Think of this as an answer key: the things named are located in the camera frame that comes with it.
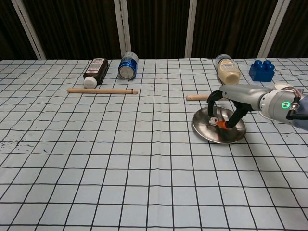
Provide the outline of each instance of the small toy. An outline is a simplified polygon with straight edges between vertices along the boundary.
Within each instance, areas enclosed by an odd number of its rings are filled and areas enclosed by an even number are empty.
[[[216,126],[216,123],[218,122],[218,119],[216,117],[212,117],[210,118],[210,125]]]
[[[263,64],[261,60],[255,60],[255,63],[250,67],[249,75],[253,81],[271,82],[274,69],[275,66],[269,60],[265,60]]]

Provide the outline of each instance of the plastic bottle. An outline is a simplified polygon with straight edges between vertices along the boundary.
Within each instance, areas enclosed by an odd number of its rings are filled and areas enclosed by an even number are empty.
[[[83,85],[85,88],[96,88],[101,84],[108,70],[108,60],[97,58],[93,59],[86,73],[83,74]]]
[[[227,54],[216,57],[218,77],[224,84],[237,84],[240,81],[241,72]]]

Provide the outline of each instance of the white bottle cap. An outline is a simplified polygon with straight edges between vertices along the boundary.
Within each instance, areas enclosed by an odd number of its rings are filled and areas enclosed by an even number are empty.
[[[216,59],[215,59],[216,69],[218,69],[218,64],[223,59],[231,59],[231,57],[227,54],[220,54],[219,56],[217,56]]]
[[[95,78],[88,76],[85,78],[85,80],[83,81],[83,85],[85,86],[85,88],[96,88],[97,86],[97,81]]]

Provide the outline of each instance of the black curtain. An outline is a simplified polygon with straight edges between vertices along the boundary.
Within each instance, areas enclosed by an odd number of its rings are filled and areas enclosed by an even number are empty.
[[[113,0],[24,0],[47,59],[121,57]]]
[[[308,0],[291,0],[269,57],[308,57]]]
[[[11,0],[0,0],[0,60],[36,59]]]
[[[277,0],[199,0],[192,57],[255,58]]]
[[[127,0],[131,49],[139,58],[183,58],[189,0]]]

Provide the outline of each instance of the green light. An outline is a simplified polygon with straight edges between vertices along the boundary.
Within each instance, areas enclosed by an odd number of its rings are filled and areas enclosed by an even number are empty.
[[[283,109],[287,109],[290,107],[290,102],[289,101],[284,101],[282,104],[281,104],[281,107]]]

